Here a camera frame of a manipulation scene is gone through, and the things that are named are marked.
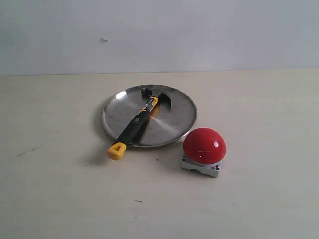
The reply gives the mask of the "round stainless steel plate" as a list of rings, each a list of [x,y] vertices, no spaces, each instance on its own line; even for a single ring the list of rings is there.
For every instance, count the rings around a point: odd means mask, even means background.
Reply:
[[[106,133],[113,139],[119,137],[147,101],[147,97],[141,94],[143,88],[154,93],[166,93],[171,98],[171,107],[167,103],[155,106],[130,145],[140,148],[160,147],[185,137],[196,122],[196,105],[184,92],[164,85],[134,86],[110,97],[101,115]]]

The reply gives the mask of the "black and yellow claw hammer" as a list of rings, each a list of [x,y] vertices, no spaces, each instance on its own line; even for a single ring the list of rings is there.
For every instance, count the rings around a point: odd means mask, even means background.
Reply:
[[[120,160],[127,146],[139,134],[142,126],[148,121],[153,109],[161,104],[166,104],[171,109],[171,97],[168,92],[151,89],[149,87],[141,88],[141,95],[146,98],[144,106],[128,123],[115,142],[108,148],[107,156],[111,160]]]

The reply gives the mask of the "red dome push button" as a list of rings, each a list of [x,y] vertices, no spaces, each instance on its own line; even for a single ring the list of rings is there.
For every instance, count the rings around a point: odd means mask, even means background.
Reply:
[[[181,168],[218,177],[225,156],[223,137],[210,128],[198,128],[190,132],[183,142]]]

